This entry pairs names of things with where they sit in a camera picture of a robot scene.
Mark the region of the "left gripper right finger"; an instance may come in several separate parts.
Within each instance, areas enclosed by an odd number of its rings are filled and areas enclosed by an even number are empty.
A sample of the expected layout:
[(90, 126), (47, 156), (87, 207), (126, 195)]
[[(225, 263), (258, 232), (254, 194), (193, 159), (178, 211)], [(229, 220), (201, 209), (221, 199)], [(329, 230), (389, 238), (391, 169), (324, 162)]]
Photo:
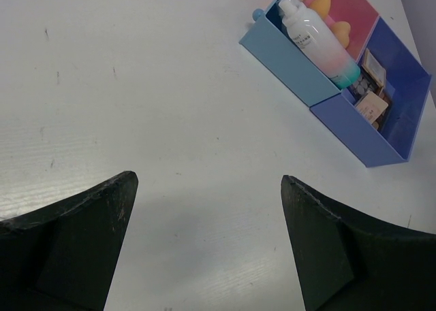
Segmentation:
[(281, 199), (306, 310), (434, 310), (435, 236), (369, 216), (293, 176)]

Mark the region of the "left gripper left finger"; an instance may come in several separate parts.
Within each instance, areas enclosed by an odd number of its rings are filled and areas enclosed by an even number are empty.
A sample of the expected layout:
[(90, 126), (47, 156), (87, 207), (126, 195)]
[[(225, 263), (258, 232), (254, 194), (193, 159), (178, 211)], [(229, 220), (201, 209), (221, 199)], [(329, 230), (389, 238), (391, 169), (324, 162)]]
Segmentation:
[(137, 189), (124, 171), (1, 221), (1, 309), (103, 310)]

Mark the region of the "pink rectangular makeup palette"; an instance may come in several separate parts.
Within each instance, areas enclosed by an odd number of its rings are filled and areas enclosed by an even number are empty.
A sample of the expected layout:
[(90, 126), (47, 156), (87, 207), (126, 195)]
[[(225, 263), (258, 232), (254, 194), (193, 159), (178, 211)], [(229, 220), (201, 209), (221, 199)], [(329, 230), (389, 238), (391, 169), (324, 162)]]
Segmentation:
[(374, 123), (383, 112), (388, 109), (389, 103), (373, 91), (367, 91), (356, 103), (357, 111), (370, 123)]

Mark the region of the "colourful glitter eyeshadow palette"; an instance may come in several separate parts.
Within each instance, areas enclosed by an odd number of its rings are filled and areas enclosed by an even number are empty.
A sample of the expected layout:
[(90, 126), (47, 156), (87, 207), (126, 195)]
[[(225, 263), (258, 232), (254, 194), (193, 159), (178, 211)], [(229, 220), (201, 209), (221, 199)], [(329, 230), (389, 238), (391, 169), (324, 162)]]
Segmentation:
[(362, 68), (372, 77), (378, 87), (385, 87), (386, 70), (368, 48), (364, 51)]

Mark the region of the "pink teal spray bottle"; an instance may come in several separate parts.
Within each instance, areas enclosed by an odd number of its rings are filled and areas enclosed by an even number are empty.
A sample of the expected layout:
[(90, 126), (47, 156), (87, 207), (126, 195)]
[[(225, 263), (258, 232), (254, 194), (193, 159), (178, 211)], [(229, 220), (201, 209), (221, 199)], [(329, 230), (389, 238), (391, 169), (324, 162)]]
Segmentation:
[(336, 87), (351, 86), (360, 68), (317, 12), (300, 0), (279, 0), (277, 5), (290, 40)]

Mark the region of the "brown eyeshadow palette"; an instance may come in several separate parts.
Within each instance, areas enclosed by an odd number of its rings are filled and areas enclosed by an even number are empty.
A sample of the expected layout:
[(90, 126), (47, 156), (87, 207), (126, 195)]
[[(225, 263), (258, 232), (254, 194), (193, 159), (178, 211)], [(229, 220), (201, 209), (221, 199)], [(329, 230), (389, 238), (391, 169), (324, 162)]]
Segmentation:
[(388, 104), (387, 108), (373, 122), (373, 126), (375, 127), (375, 129), (380, 132), (382, 130), (384, 123), (386, 122), (386, 119), (392, 107), (392, 100), (390, 95), (387, 93), (387, 91), (384, 88), (379, 88), (376, 92), (376, 95)]

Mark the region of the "clear silver pan palette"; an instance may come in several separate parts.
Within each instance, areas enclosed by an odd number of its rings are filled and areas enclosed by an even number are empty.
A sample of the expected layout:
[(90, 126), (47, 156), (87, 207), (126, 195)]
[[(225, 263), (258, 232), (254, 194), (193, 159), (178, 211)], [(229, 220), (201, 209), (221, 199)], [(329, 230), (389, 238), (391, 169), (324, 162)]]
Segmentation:
[(377, 83), (365, 71), (361, 71), (358, 79), (349, 87), (349, 91), (356, 101), (363, 98), (368, 91), (376, 93), (377, 89)]

